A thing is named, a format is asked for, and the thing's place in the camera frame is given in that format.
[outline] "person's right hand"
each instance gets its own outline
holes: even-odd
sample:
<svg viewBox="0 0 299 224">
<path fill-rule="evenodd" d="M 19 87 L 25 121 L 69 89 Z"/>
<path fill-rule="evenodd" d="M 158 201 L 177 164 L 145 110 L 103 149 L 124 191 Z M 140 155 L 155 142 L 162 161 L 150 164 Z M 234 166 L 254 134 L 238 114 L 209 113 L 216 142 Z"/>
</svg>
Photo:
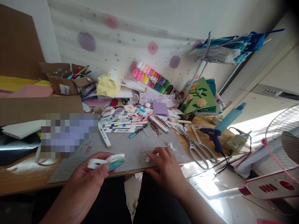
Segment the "person's right hand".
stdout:
<svg viewBox="0 0 299 224">
<path fill-rule="evenodd" d="M 168 190 L 173 196 L 179 197 L 182 192 L 188 191 L 188 181 L 185 179 L 181 168 L 169 147 L 157 147 L 153 153 L 147 154 L 160 168 L 160 175 L 153 169 L 146 172 Z"/>
</svg>

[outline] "brown cardboard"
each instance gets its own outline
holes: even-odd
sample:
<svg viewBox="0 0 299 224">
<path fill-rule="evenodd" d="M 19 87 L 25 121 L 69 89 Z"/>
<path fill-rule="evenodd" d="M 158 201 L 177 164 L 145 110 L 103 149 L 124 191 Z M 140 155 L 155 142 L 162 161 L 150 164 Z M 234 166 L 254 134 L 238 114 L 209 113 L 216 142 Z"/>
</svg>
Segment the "brown cardboard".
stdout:
<svg viewBox="0 0 299 224">
<path fill-rule="evenodd" d="M 38 66 L 44 56 L 30 15 L 0 4 L 0 74 L 48 80 Z"/>
<path fill-rule="evenodd" d="M 0 126 L 39 120 L 46 113 L 83 113 L 80 96 L 0 98 Z"/>
<path fill-rule="evenodd" d="M 94 83 L 94 80 L 90 77 L 90 81 L 86 77 L 78 79 L 67 79 L 67 77 L 72 74 L 72 72 L 69 71 L 70 65 L 67 63 L 40 63 L 39 65 L 41 71 L 43 73 L 46 73 L 54 90 L 54 93 L 57 95 L 79 95 L 78 87 L 84 87 L 91 83 Z M 77 71 L 78 68 L 82 70 L 83 68 L 85 68 L 85 66 L 72 64 L 73 72 Z"/>
</svg>

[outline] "pink dot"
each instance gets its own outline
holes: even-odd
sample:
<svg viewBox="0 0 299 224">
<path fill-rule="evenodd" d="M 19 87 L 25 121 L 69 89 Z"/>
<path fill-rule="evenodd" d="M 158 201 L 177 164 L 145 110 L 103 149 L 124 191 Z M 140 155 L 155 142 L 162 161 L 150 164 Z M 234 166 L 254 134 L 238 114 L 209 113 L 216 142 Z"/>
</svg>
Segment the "pink dot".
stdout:
<svg viewBox="0 0 299 224">
<path fill-rule="evenodd" d="M 199 44 L 201 44 L 202 43 L 202 41 L 201 40 L 197 40 L 197 41 L 195 41 L 195 43 L 193 44 L 193 46 L 192 46 L 192 50 L 194 50 Z"/>
<path fill-rule="evenodd" d="M 136 65 L 137 65 L 137 61 L 133 61 L 130 65 L 130 71 L 131 73 L 134 71 L 134 69 L 136 68 Z"/>
<path fill-rule="evenodd" d="M 157 45 L 156 42 L 151 41 L 151 42 L 149 43 L 147 49 L 148 49 L 148 51 L 149 51 L 149 53 L 150 53 L 151 55 L 155 55 L 155 54 L 157 53 L 157 51 L 158 51 L 158 45 Z"/>
<path fill-rule="evenodd" d="M 118 27 L 118 19 L 115 16 L 104 14 L 103 20 L 110 29 L 115 30 Z"/>
</svg>

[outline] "red button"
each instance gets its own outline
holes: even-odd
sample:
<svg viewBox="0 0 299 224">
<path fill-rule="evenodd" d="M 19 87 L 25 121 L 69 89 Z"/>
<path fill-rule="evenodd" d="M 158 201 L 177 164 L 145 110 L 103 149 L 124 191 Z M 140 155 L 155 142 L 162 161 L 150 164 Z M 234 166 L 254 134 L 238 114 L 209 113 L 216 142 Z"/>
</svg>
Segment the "red button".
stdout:
<svg viewBox="0 0 299 224">
<path fill-rule="evenodd" d="M 281 180 L 279 183 L 280 183 L 280 185 L 283 186 L 285 189 L 288 189 L 288 190 L 295 190 L 295 187 L 294 187 L 293 185 L 291 185 L 289 182 L 286 182 L 286 181 Z"/>
<path fill-rule="evenodd" d="M 267 193 L 267 191 L 264 189 L 264 188 L 262 188 L 261 186 L 259 187 L 263 192 L 265 192 L 265 193 Z"/>
<path fill-rule="evenodd" d="M 266 187 L 267 187 L 270 191 L 274 191 L 274 190 L 272 189 L 272 187 L 270 187 L 269 185 L 266 185 Z"/>
<path fill-rule="evenodd" d="M 273 184 L 269 184 L 269 185 L 270 185 L 270 187 L 272 187 L 272 189 L 278 190 Z"/>
<path fill-rule="evenodd" d="M 264 188 L 267 192 L 270 192 L 270 190 L 269 190 L 266 186 L 263 185 L 263 188 Z"/>
</svg>

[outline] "fan grille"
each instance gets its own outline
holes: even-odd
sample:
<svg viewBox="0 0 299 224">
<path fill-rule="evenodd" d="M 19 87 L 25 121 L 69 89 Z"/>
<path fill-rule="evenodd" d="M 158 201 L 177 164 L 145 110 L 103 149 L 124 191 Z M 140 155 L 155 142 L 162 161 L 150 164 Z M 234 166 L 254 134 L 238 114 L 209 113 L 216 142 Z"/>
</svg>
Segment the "fan grille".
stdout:
<svg viewBox="0 0 299 224">
<path fill-rule="evenodd" d="M 299 183 L 299 104 L 279 114 L 269 124 L 265 145 L 272 158 L 293 180 Z"/>
</svg>

